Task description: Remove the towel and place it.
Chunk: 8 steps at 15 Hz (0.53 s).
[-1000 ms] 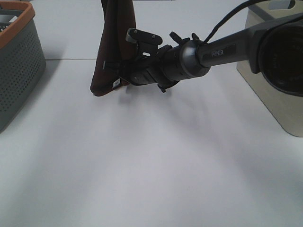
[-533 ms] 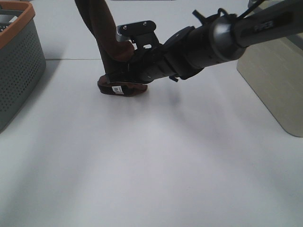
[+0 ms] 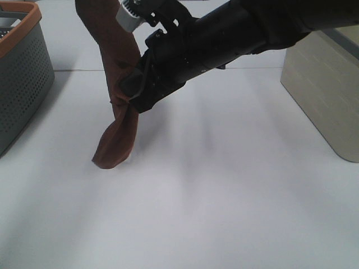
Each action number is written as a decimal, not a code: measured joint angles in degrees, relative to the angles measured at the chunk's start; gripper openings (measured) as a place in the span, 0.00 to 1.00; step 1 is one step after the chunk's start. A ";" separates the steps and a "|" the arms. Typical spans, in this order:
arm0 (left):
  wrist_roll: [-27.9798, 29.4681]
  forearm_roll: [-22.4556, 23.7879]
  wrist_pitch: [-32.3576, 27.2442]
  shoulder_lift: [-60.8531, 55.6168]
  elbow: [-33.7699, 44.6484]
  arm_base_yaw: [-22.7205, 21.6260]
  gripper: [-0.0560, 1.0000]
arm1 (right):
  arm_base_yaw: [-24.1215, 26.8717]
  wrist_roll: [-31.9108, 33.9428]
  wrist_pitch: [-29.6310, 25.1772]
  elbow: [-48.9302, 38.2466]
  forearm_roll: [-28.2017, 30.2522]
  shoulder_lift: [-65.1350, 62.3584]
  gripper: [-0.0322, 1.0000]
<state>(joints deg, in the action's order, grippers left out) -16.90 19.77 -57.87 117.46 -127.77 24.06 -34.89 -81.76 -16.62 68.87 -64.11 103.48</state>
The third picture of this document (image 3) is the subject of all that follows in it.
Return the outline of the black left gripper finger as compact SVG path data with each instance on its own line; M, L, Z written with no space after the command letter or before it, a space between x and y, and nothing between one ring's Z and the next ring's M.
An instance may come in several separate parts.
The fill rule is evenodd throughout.
M133 71L120 82L120 88L127 97L137 97L142 88L143 74Z

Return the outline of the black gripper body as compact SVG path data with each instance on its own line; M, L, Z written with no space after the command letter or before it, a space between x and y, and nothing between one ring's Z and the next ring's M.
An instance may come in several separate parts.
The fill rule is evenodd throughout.
M159 18L163 29L153 32L134 71L143 74L141 92L130 97L139 113L147 112L185 83L212 69L207 62L213 21L207 17Z

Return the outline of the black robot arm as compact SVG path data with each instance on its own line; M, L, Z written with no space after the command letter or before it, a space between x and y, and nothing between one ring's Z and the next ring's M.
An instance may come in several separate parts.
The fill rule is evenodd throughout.
M201 18L179 1L123 1L118 23L156 29L134 70L120 82L139 113L185 83L243 55L295 45L309 33L358 24L357 1L228 1Z

